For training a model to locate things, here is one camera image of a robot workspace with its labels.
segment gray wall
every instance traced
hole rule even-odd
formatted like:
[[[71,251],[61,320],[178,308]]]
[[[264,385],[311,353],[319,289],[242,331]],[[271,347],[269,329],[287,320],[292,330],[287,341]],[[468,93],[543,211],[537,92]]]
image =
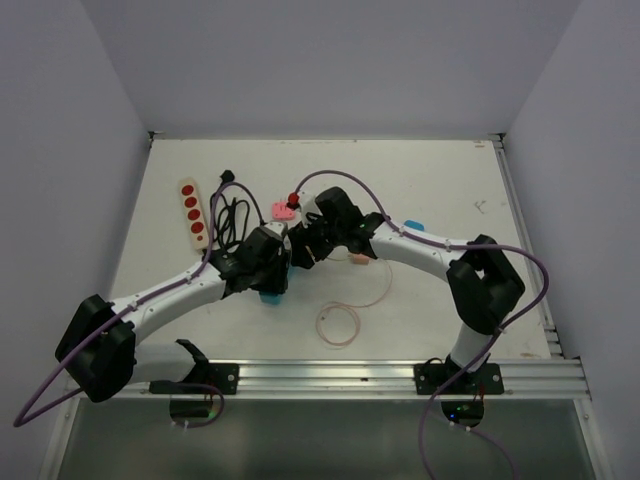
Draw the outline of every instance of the gray wall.
[[[609,454],[638,478],[640,3],[585,0],[507,136],[562,344]]]
[[[83,0],[171,137],[504,132],[579,0]]]
[[[146,135],[76,0],[4,2],[0,65],[0,478],[28,480],[55,413],[13,417],[79,301],[109,288]]]

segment pink object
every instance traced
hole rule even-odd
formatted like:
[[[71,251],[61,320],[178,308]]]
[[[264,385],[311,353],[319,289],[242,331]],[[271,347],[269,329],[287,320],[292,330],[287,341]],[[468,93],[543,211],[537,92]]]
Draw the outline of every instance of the pink object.
[[[287,207],[287,202],[276,202],[271,207],[271,215],[274,220],[293,220],[296,212]]]

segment beige power strip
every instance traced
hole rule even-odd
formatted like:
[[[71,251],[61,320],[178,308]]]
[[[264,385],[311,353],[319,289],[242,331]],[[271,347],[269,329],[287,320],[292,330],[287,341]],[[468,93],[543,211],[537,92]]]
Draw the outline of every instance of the beige power strip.
[[[178,191],[180,192],[182,211],[187,219],[191,244],[198,251],[204,250],[209,245],[209,228],[202,202],[200,202],[196,181],[191,177],[180,180]]]

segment black cable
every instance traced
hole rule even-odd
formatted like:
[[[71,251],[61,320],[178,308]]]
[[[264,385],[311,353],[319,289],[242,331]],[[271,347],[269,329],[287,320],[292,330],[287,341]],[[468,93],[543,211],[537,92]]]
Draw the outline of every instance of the black cable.
[[[209,206],[213,208],[213,197],[215,192],[209,199]],[[217,243],[221,250],[229,252],[231,249],[240,245],[247,236],[247,225],[249,223],[249,214],[251,213],[251,205],[248,201],[238,200],[236,197],[231,202],[222,194],[222,202],[224,205],[219,209],[213,228],[213,242]],[[244,220],[242,221],[242,233],[238,235],[237,216],[238,209],[241,205],[245,206]]]

